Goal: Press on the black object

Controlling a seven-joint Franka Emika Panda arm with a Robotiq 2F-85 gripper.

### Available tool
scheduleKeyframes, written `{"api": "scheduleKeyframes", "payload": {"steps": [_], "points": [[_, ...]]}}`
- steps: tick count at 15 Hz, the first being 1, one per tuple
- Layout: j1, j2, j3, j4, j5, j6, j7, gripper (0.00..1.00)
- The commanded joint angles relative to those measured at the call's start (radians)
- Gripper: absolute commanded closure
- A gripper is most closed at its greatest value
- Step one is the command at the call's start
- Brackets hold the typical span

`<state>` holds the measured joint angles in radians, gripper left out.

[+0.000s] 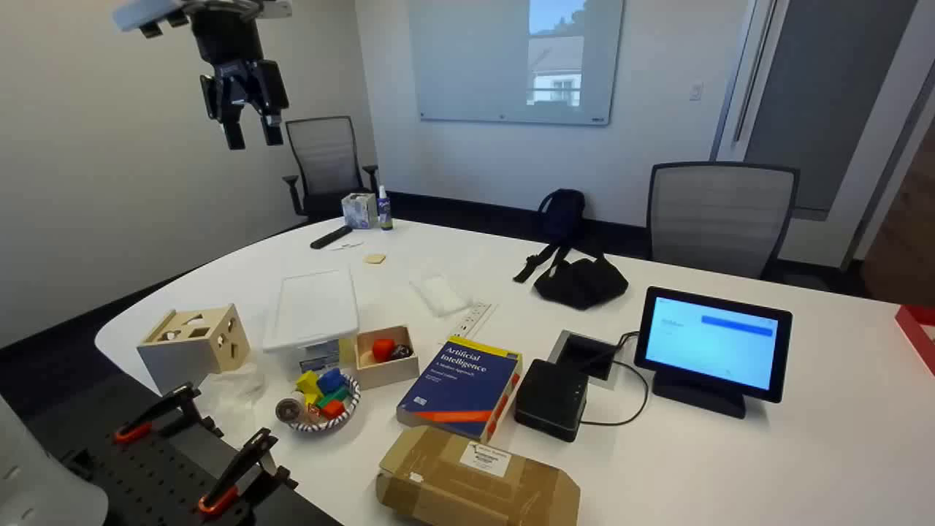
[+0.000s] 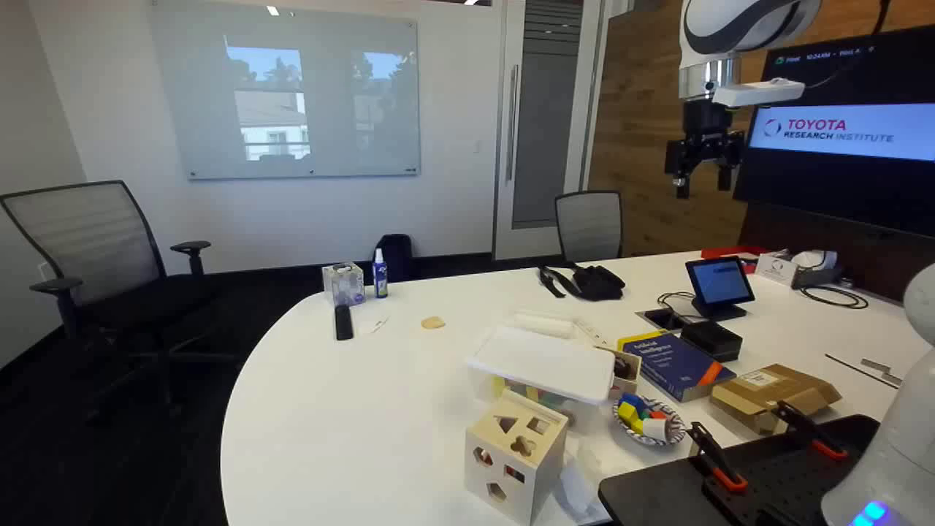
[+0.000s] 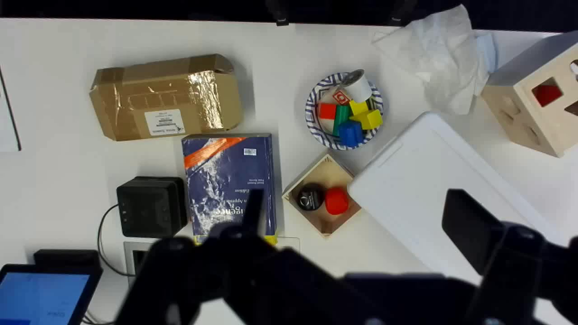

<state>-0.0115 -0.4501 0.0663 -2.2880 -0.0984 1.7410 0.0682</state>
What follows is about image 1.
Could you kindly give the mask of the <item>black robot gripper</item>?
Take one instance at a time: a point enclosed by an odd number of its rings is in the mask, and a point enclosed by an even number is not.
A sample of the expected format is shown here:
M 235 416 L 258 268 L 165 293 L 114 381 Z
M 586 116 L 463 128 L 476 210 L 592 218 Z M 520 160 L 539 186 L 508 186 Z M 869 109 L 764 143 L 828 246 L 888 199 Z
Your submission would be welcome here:
M 200 15 L 200 55 L 215 67 L 203 80 L 207 115 L 223 122 L 228 148 L 247 148 L 239 110 L 261 115 L 266 145 L 285 143 L 280 110 L 291 106 L 280 71 L 264 58 L 258 23 L 235 10 Z

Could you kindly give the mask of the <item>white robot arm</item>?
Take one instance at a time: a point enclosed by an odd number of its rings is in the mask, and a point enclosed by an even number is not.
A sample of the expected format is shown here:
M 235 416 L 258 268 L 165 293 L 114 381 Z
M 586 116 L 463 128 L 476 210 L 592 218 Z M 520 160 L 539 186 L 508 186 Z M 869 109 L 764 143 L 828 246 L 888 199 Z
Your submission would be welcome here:
M 291 15 L 291 0 L 126 0 L 114 10 L 114 26 L 143 37 L 158 37 L 165 23 L 190 26 L 200 55 L 215 67 L 203 75 L 207 116 L 232 148 L 242 148 L 247 106 L 258 110 L 266 143 L 285 143 L 280 110 L 291 96 L 277 64 L 264 55 L 258 21 Z

